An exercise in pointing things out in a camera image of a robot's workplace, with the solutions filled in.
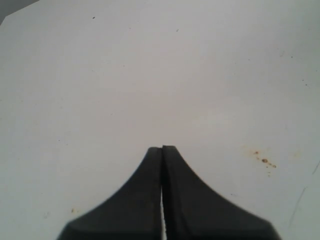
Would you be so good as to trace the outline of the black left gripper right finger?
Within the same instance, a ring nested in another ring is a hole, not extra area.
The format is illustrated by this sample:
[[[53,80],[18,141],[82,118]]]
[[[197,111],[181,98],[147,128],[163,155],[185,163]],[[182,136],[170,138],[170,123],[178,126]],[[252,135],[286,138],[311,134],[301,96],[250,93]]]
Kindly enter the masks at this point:
[[[162,204],[168,240],[279,240],[273,225],[211,189],[175,146],[162,147]]]

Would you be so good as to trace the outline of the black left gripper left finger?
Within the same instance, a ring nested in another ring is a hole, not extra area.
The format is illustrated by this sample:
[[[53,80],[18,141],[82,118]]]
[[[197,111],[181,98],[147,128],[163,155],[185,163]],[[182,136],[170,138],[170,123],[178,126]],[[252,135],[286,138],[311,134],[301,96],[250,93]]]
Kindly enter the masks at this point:
[[[60,240],[160,240],[162,149],[150,147],[130,179],[109,199],[70,221]]]

